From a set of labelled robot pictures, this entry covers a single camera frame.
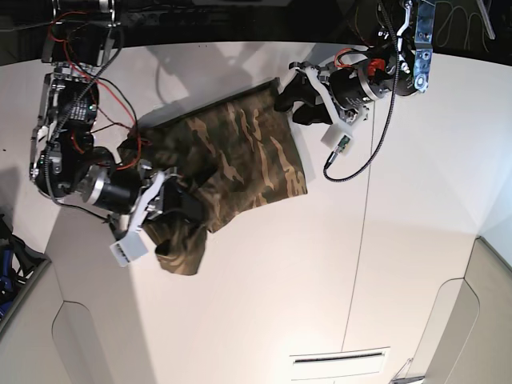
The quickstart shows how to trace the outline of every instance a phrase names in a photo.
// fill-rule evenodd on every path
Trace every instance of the metal bracket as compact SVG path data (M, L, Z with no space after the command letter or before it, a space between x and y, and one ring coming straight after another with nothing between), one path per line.
M432 32L434 30L435 2L418 1L418 16L414 45L414 88L425 92L429 86L430 62L432 61Z

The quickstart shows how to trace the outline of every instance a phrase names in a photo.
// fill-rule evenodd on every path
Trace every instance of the cloth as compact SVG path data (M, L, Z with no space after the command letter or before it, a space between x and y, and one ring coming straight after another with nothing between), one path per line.
M142 158L153 168L176 166L181 184L205 205L198 226L178 215L147 221L163 269L192 275L216 232L245 210L307 193L288 121L274 111L277 80L141 132ZM120 155L134 156L128 141Z

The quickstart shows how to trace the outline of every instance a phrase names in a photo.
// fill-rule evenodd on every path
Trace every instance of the white wall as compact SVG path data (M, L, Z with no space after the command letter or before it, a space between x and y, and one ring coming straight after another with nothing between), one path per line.
M512 171L508 173L480 234L512 266Z
M2 384L71 384L51 334L61 305L62 296L55 269L49 265L2 330Z
M478 297L478 318L469 337L462 340L462 350L451 354L451 342L440 344L438 364L429 368L425 383L510 382L512 272L486 244L476 241L465 279ZM443 339L453 338L460 328L456 319L450 322Z

